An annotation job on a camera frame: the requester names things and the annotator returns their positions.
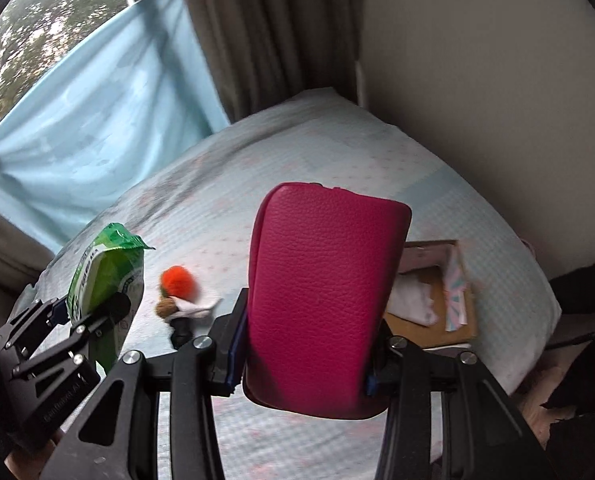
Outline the light blue bed sheet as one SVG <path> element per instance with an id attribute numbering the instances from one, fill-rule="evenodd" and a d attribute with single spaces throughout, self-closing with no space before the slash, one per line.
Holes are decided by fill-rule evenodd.
<path id="1" fill-rule="evenodd" d="M 118 221 L 156 247 L 146 256 L 141 310 L 126 339 L 147 356 L 168 347 L 146 312 L 156 274 L 179 261 L 196 269 L 228 313 L 245 283 L 250 232 L 262 198 L 282 181 L 315 181 L 412 207 L 409 240 L 457 240 L 475 287 L 475 351 L 512 391 L 535 364 L 560 310 L 534 257 L 465 179 L 396 127 L 332 91 L 313 91 L 210 136 L 138 184 L 49 264 L 39 295 L 62 292 L 84 248 Z M 238 392 L 216 401 L 227 479 L 371 479 L 385 414 L 325 422 L 265 410 Z"/>

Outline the pink cardboard box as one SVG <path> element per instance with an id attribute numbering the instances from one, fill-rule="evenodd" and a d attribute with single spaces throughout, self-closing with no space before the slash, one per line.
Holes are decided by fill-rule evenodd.
<path id="1" fill-rule="evenodd" d="M 409 242 L 401 254 L 397 275 L 416 274 L 432 286 L 434 311 L 439 320 L 425 327 L 384 312 L 393 334 L 404 336 L 423 349 L 468 347 L 477 333 L 473 294 L 455 240 Z"/>

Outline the light blue hanging cloth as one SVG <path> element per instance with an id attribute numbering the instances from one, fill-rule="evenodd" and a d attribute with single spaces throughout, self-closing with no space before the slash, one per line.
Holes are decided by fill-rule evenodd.
<path id="1" fill-rule="evenodd" d="M 186 1 L 139 0 L 0 122 L 0 214 L 57 252 L 228 122 Z"/>

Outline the window with trees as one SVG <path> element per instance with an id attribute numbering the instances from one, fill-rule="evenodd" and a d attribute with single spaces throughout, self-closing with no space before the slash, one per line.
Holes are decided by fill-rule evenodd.
<path id="1" fill-rule="evenodd" d="M 55 64 L 136 0 L 10 0 L 0 13 L 0 122 Z"/>

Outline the black sock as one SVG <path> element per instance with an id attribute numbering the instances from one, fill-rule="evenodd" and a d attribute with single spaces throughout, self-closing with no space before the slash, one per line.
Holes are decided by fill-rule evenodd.
<path id="1" fill-rule="evenodd" d="M 192 318 L 172 318 L 168 324 L 171 328 L 170 343 L 175 350 L 179 350 L 194 338 Z"/>

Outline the magenta leather pouch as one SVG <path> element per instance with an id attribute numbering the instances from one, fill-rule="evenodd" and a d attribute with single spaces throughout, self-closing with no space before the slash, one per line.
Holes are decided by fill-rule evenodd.
<path id="1" fill-rule="evenodd" d="M 395 200 L 318 183 L 265 197 L 248 262 L 251 401 L 329 419 L 385 410 L 366 382 L 411 217 Z"/>

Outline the left brown curtain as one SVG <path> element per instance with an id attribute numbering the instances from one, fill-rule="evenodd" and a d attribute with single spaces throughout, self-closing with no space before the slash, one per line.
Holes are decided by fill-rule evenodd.
<path id="1" fill-rule="evenodd" d="M 0 214 L 0 288 L 18 294 L 35 284 L 53 256 Z"/>

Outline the brown curtain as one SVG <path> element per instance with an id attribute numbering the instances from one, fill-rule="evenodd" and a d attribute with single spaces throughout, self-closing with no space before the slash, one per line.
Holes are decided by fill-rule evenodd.
<path id="1" fill-rule="evenodd" d="M 53 256 L 0 214 L 0 288 L 18 294 L 35 284 Z"/>
<path id="2" fill-rule="evenodd" d="M 305 90 L 358 99 L 363 0 L 186 0 L 232 122 Z"/>

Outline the green wet wipes pack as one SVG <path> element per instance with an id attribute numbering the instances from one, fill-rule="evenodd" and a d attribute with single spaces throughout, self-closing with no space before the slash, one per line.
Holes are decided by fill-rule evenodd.
<path id="1" fill-rule="evenodd" d="M 75 325 L 96 312 L 114 292 L 130 303 L 111 333 L 90 347 L 90 356 L 108 372 L 115 364 L 136 315 L 144 291 L 144 252 L 151 247 L 122 223 L 109 223 L 84 250 L 66 296 L 68 315 Z"/>

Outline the white paper in box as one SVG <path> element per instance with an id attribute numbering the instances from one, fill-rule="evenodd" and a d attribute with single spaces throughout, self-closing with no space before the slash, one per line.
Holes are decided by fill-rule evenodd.
<path id="1" fill-rule="evenodd" d="M 429 327 L 439 320 L 433 306 L 432 286 L 421 282 L 416 274 L 403 274 L 395 280 L 386 312 L 396 318 Z"/>

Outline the orange pompom plush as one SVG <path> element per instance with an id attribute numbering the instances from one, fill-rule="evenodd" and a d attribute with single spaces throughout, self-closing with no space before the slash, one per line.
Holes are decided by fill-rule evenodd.
<path id="1" fill-rule="evenodd" d="M 164 297 L 193 302 L 198 296 L 198 283 L 183 266 L 171 266 L 160 274 L 160 292 Z"/>

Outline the brown fuzzy plush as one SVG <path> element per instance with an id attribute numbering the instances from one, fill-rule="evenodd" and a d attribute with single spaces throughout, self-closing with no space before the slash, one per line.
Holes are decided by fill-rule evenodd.
<path id="1" fill-rule="evenodd" d="M 166 318 L 170 318 L 171 315 L 176 314 L 179 311 L 179 309 L 174 298 L 162 297 L 160 298 L 160 301 L 155 305 L 154 311 L 159 318 L 163 318 L 163 320 L 166 320 Z"/>

